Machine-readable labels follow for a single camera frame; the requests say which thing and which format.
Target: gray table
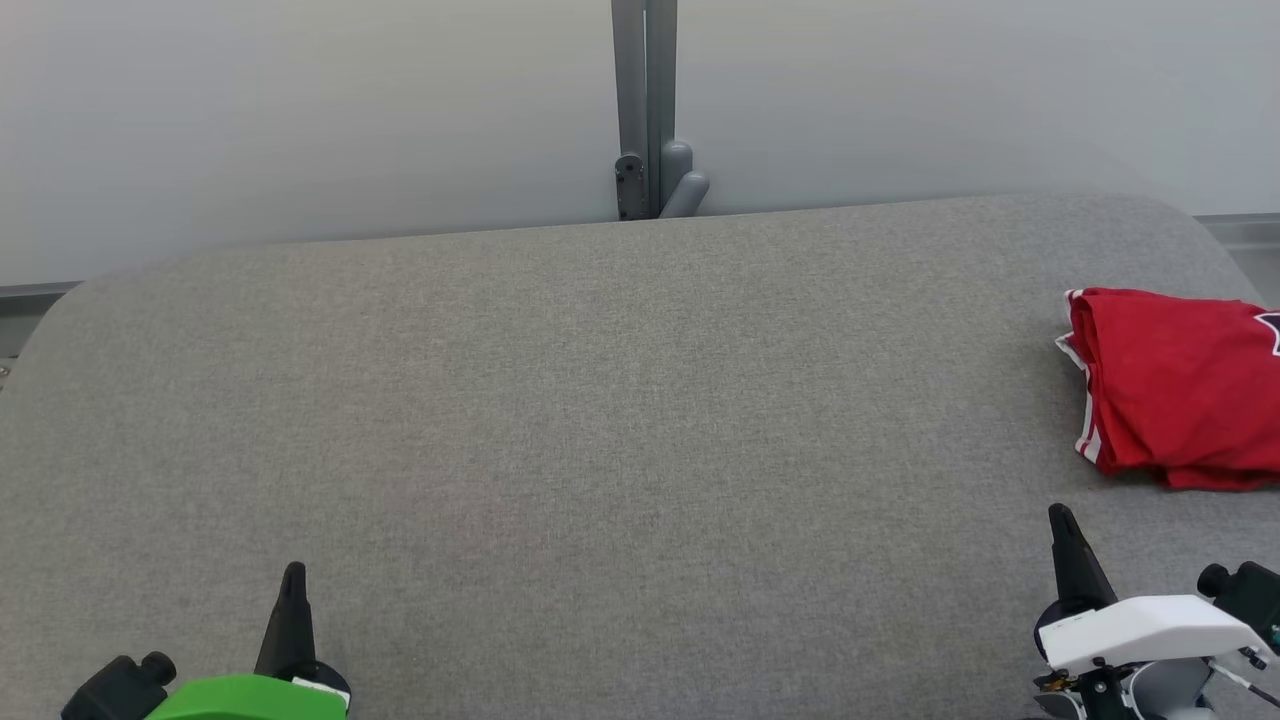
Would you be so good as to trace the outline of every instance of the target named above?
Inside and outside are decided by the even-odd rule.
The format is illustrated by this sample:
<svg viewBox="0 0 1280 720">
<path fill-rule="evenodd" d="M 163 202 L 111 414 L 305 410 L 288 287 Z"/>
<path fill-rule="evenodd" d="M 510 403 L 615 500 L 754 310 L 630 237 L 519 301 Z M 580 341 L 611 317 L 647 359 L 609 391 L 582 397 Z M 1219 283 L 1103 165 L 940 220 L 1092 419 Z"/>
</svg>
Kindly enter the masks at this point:
<svg viewBox="0 0 1280 720">
<path fill-rule="evenodd" d="M 1094 195 L 91 281 L 0 395 L 0 714 L 115 653 L 248 671 L 298 559 L 353 717 L 1019 717 L 1051 502 L 1121 594 L 1280 566 L 1276 495 L 1075 455 L 1052 338 L 1089 284 L 1257 300 L 1190 218 Z"/>
</svg>

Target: red jersey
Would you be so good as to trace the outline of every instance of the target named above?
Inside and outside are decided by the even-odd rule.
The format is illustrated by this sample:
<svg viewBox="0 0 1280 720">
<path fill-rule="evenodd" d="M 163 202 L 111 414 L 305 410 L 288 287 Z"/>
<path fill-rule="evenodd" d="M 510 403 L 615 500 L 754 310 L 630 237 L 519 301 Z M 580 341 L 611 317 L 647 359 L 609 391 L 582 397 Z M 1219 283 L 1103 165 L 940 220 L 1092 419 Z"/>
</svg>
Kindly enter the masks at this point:
<svg viewBox="0 0 1280 720">
<path fill-rule="evenodd" d="M 1280 482 L 1280 313 L 1139 290 L 1066 293 L 1059 347 L 1084 370 L 1075 448 L 1112 475 L 1174 488 Z"/>
</svg>

